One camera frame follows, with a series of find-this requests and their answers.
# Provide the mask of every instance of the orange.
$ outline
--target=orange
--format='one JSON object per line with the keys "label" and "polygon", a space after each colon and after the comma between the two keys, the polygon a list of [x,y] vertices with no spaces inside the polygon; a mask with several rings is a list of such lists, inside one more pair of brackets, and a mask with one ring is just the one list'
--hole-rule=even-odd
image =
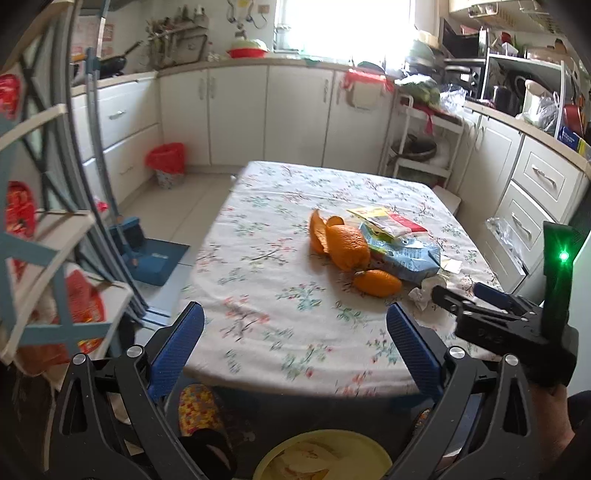
{"label": "orange", "polygon": [[326,245],[326,225],[320,217],[318,210],[314,210],[310,216],[310,245],[318,254],[328,253]]}
{"label": "orange", "polygon": [[369,265],[368,244],[354,226],[327,226],[326,245],[330,258],[341,270],[364,270]]}
{"label": "orange", "polygon": [[345,221],[339,216],[332,216],[326,221],[326,226],[344,225]]}
{"label": "orange", "polygon": [[402,289],[402,282],[382,270],[359,272],[353,279],[353,285],[364,293],[374,297],[396,295]]}

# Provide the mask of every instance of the blue gripper pad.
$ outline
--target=blue gripper pad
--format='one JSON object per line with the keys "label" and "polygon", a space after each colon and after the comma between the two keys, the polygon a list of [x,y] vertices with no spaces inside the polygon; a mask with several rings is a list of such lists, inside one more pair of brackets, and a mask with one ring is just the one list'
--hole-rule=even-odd
{"label": "blue gripper pad", "polygon": [[205,315],[200,304],[192,302],[181,314],[173,332],[163,345],[150,367],[148,395],[158,401],[167,396],[183,371],[205,325]]}
{"label": "blue gripper pad", "polygon": [[443,395],[441,365],[398,303],[388,309],[386,326],[420,392],[437,402]]}
{"label": "blue gripper pad", "polygon": [[474,295],[481,300],[484,300],[491,305],[502,310],[510,310],[513,306],[511,303],[511,296],[499,291],[495,288],[489,287],[484,283],[477,282],[473,287]]}

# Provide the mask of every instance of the bright window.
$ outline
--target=bright window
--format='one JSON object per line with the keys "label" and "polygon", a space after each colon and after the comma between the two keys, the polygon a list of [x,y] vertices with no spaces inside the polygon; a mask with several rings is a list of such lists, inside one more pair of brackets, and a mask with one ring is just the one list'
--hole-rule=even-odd
{"label": "bright window", "polygon": [[279,0],[276,49],[398,68],[414,38],[411,0]]}

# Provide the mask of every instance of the yellow bowl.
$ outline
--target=yellow bowl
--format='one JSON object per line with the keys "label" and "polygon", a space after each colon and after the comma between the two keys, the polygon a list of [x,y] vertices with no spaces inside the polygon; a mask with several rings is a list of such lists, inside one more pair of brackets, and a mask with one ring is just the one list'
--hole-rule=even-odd
{"label": "yellow bowl", "polygon": [[339,480],[380,480],[392,466],[388,452],[371,438],[348,430],[316,430],[292,437],[265,455],[258,464],[252,480],[284,480],[269,467],[271,461],[283,450],[300,442],[326,445],[340,458],[351,459],[358,468],[348,470]]}

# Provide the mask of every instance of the floral tablecloth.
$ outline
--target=floral tablecloth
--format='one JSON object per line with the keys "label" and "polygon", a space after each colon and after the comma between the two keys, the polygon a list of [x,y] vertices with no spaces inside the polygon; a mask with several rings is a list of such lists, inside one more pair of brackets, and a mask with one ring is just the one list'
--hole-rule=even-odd
{"label": "floral tablecloth", "polygon": [[326,168],[252,162],[207,235],[179,308],[199,302],[206,327],[185,374],[204,382],[276,393],[403,395],[417,391],[385,325],[401,301],[417,321],[472,356],[489,354],[455,337],[454,317],[421,312],[400,294],[377,299],[310,250],[313,209],[324,218],[381,205],[423,225],[443,254],[462,261],[448,287],[499,287],[474,243],[426,186]]}

